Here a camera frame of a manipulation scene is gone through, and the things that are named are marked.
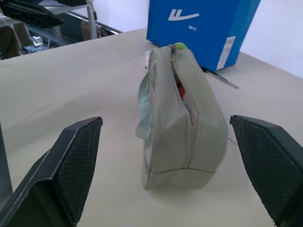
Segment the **silver metal bracket parts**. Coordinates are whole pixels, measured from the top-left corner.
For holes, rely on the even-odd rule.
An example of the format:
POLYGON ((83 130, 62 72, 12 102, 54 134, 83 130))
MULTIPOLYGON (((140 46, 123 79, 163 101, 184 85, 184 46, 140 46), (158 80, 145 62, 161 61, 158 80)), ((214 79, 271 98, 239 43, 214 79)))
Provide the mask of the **silver metal bracket parts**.
POLYGON ((24 46, 23 50, 25 54, 41 52, 48 50, 50 48, 50 39, 47 38, 47 42, 43 40, 41 36, 33 36, 32 37, 33 44, 30 46, 24 46))

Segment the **blue and silver pen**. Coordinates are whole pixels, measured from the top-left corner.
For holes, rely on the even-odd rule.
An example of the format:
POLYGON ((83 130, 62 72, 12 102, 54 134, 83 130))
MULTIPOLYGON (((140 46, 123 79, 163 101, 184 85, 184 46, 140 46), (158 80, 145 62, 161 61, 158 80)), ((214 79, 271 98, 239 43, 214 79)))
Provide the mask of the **blue and silver pen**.
POLYGON ((225 84, 235 88, 235 89, 239 89, 239 87, 233 83, 231 83, 229 80, 227 80, 226 78, 220 76, 219 74, 217 74, 216 72, 213 72, 213 71, 210 71, 204 67, 201 67, 202 71, 203 72, 207 72, 207 73, 210 73, 212 76, 214 76, 215 78, 217 78, 218 80, 224 82, 225 84))

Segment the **grey zipper pouch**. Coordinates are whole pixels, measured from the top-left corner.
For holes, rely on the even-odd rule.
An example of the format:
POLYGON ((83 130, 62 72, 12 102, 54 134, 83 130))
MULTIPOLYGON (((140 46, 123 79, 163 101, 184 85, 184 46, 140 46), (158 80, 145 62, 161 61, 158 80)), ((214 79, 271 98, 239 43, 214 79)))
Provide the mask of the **grey zipper pouch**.
POLYGON ((221 164, 228 128, 210 84, 187 48, 154 48, 138 92, 143 187, 202 188, 221 164), (181 100, 175 80, 186 94, 181 100))

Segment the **blue cardboard box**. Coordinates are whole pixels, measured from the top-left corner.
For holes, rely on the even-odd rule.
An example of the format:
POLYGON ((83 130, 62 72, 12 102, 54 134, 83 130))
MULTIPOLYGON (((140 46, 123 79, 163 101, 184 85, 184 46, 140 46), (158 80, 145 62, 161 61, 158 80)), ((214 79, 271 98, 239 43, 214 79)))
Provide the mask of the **blue cardboard box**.
POLYGON ((211 71, 232 66, 260 1, 150 0, 147 40, 183 43, 211 71))

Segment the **small white packet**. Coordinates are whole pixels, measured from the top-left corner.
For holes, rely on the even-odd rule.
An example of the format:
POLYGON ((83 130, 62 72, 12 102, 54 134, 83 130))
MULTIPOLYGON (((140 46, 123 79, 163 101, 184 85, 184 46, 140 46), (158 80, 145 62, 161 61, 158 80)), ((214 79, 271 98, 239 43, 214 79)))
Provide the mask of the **small white packet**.
POLYGON ((144 63, 145 71, 149 70, 151 53, 152 53, 152 50, 149 50, 145 53, 145 63, 144 63))

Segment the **dark red cloth piece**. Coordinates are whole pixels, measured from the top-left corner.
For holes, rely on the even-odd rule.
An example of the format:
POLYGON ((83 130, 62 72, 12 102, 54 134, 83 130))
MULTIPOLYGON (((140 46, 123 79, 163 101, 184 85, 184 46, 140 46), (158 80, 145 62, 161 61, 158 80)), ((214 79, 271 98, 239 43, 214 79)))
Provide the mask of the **dark red cloth piece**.
POLYGON ((184 100, 184 97, 185 97, 185 94, 186 94, 185 88, 184 88, 183 84, 181 83, 181 81, 179 79, 176 79, 175 82, 176 82, 176 85, 177 85, 177 88, 178 88, 180 98, 181 98, 181 100, 184 100))

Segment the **grey metal frame post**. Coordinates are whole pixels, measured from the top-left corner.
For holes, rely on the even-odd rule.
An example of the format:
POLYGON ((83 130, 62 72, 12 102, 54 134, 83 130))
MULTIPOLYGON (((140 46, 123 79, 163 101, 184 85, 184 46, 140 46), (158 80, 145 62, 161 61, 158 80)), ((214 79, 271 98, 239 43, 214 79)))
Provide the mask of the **grey metal frame post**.
POLYGON ((92 0, 86 0, 87 2, 87 14, 89 19, 89 26, 90 26, 90 36, 91 39, 97 39, 98 33, 96 29, 96 20, 98 19, 97 13, 94 9, 94 5, 92 0))

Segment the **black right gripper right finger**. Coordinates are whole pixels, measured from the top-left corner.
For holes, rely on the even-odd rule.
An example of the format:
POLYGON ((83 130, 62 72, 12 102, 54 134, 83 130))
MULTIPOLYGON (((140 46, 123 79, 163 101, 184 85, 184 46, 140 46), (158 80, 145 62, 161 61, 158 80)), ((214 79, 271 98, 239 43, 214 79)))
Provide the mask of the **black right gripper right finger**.
POLYGON ((303 147, 281 126, 230 118, 246 173, 276 227, 303 227, 303 147))

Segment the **black background workbench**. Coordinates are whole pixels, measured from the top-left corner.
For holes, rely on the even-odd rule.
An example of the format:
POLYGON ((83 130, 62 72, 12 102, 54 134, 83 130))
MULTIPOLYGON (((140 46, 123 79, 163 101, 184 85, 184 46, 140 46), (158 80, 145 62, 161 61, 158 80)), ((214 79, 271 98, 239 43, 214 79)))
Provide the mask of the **black background workbench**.
POLYGON ((92 39, 88 17, 75 12, 61 13, 58 17, 64 20, 61 26, 40 28, 27 25, 27 28, 32 36, 41 37, 47 48, 56 48, 92 39))

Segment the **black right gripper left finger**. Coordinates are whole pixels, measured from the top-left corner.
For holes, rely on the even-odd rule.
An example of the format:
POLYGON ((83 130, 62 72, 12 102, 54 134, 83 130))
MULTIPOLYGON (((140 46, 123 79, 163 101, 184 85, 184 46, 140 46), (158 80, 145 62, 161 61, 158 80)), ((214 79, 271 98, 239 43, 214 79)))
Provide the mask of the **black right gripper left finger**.
POLYGON ((65 128, 0 211, 0 227, 77 227, 95 172, 103 120, 65 128))

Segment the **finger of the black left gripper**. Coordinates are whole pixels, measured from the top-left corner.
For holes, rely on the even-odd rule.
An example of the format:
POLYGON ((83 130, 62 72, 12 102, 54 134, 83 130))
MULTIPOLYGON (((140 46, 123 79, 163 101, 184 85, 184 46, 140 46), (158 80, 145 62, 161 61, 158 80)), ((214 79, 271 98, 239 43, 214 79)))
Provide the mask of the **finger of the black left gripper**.
POLYGON ((57 0, 57 2, 63 5, 86 5, 87 0, 57 0))
POLYGON ((43 6, 25 0, 0 0, 3 15, 39 27, 55 27, 64 23, 43 6))

